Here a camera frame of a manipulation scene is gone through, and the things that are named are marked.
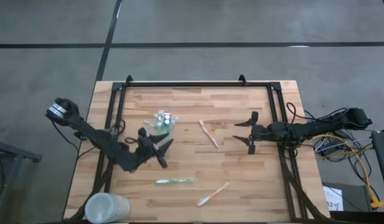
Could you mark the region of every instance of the toothbrush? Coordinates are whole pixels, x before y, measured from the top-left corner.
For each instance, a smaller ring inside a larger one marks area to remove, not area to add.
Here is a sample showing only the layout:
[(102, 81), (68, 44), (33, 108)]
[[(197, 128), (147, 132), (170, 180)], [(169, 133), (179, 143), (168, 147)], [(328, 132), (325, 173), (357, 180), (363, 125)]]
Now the toothbrush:
[(208, 133), (208, 130), (207, 130), (207, 128), (205, 127), (203, 121), (200, 120), (199, 123), (200, 123), (201, 127), (203, 128), (204, 132), (210, 137), (210, 139), (212, 140), (212, 142), (214, 142), (215, 146), (219, 149), (219, 146), (218, 146), (217, 142), (214, 140), (213, 137), (211, 137), (210, 133)]
[(188, 179), (157, 180), (156, 184), (178, 184), (182, 182), (193, 182), (193, 179), (188, 178)]
[(226, 187), (229, 186), (229, 182), (226, 182), (226, 184), (224, 184), (220, 189), (218, 189), (216, 192), (214, 193), (211, 193), (209, 196), (205, 197), (205, 198), (202, 198), (199, 200), (197, 206), (202, 206), (203, 204), (205, 204), (206, 202), (208, 202), (210, 199), (212, 199), (214, 196), (216, 196), (216, 194), (218, 194), (221, 190), (225, 189)]

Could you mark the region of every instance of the clear plastic container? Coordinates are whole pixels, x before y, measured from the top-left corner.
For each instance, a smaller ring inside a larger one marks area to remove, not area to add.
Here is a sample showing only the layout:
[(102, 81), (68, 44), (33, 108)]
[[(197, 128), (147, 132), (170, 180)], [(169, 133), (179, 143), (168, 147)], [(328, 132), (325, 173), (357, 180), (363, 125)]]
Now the clear plastic container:
[(128, 199), (115, 194), (97, 193), (85, 205), (85, 216), (94, 224), (124, 220), (128, 213)]

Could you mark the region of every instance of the wooden table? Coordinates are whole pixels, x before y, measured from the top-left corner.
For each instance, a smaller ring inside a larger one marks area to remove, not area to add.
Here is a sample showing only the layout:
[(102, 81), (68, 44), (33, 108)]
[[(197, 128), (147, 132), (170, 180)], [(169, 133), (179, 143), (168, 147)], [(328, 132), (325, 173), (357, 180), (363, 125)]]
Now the wooden table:
[[(96, 83), (88, 122), (97, 129), (104, 127), (111, 86), (112, 82)], [(297, 83), (281, 81), (281, 86), (284, 101), (294, 103), (297, 113), (304, 114)], [(110, 192), (129, 198), (131, 203), (127, 222), (289, 220), (276, 145), (257, 142), (255, 155), (248, 155), (247, 147), (232, 137), (249, 135), (250, 128), (233, 124), (246, 121), (252, 111), (259, 112), (258, 123), (265, 126), (272, 123), (265, 88), (127, 88), (123, 110), (126, 136), (136, 138), (143, 121), (153, 122), (154, 114), (159, 110), (171, 111), (179, 117), (174, 127), (174, 143), (166, 156), (168, 168), (162, 169), (153, 158), (133, 174), (118, 166), (113, 172)], [(291, 119), (292, 114), (288, 113), (288, 117)], [(198, 122), (200, 119), (217, 140), (220, 152), (203, 132)], [(84, 142), (80, 152), (89, 148), (91, 143)], [(78, 160), (64, 217), (73, 215), (90, 193), (98, 154), (99, 150), (94, 149)], [(297, 163), (303, 189), (318, 209), (329, 217), (321, 177), (310, 147), (299, 148)], [(154, 183), (159, 179), (189, 177), (194, 178), (193, 183)], [(217, 190), (226, 181), (230, 182), (227, 189), (202, 207), (197, 207), (200, 198)], [(295, 194), (294, 204), (297, 209)]]

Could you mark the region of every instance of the gray floor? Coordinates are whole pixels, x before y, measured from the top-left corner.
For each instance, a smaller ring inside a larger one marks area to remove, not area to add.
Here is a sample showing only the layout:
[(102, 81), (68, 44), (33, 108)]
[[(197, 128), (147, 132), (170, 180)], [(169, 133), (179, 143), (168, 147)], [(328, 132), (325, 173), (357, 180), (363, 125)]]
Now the gray floor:
[[(0, 0), (0, 44), (100, 43), (115, 0)], [(124, 0), (113, 42), (384, 41), (381, 0)], [(0, 140), (43, 153), (26, 162), (7, 223), (59, 220), (74, 148), (44, 117), (55, 97), (87, 114), (102, 49), (0, 49)], [(297, 80), (305, 109), (318, 116), (363, 108), (384, 129), (384, 47), (111, 49), (104, 80)], [(69, 138), (72, 132), (63, 129)], [(356, 133), (358, 138), (368, 136)], [(384, 200), (375, 153), (370, 182)], [(322, 180), (362, 185), (347, 162), (319, 162)]]

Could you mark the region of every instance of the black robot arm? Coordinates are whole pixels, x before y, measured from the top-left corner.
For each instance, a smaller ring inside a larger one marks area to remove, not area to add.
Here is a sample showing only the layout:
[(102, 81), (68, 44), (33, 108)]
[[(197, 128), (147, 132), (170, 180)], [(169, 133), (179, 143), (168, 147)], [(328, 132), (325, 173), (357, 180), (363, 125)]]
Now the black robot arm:
[(363, 130), (372, 124), (365, 112), (359, 108), (349, 108), (321, 119), (313, 119), (306, 124), (274, 122), (267, 127), (256, 124), (258, 112), (251, 114), (251, 119), (235, 126), (251, 126), (248, 138), (234, 136), (249, 146), (248, 153), (255, 153), (254, 141), (280, 142), (286, 147), (293, 147), (319, 134), (330, 133), (339, 129)]
[(109, 159), (118, 164), (124, 171), (135, 171), (142, 163), (152, 156), (156, 156), (163, 168), (167, 167), (164, 155), (172, 143), (172, 139), (161, 147), (156, 144), (162, 141), (168, 134), (151, 136), (141, 128), (138, 131), (135, 152), (129, 151), (129, 146), (118, 142), (117, 139), (106, 130), (97, 130), (90, 126), (81, 116), (78, 106), (68, 100), (57, 98), (55, 103), (47, 110), (46, 117), (61, 126), (69, 126), (88, 138), (98, 149), (102, 150)]

